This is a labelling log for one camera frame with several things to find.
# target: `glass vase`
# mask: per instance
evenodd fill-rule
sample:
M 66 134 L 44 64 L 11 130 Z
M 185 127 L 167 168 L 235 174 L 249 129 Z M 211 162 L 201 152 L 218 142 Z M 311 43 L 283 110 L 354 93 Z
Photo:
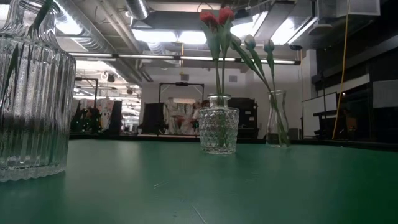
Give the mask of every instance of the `glass vase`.
M 200 146 L 210 154 L 231 154 L 236 150 L 239 109 L 228 108 L 229 95 L 209 95 L 209 108 L 199 118 Z
M 11 1 L 0 30 L 0 182 L 56 174 L 67 163 L 76 61 L 55 38 L 58 6 L 37 22 L 44 2 Z
M 285 113 L 286 91 L 276 90 L 269 93 L 269 117 L 267 125 L 267 143 L 272 147 L 290 146 L 287 134 L 289 124 Z

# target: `green tabletop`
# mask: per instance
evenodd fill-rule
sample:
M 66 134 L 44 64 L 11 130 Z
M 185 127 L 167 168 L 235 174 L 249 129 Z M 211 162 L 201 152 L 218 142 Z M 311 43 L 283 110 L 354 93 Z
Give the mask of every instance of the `green tabletop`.
M 65 173 L 0 183 L 0 223 L 398 223 L 398 153 L 75 140 Z

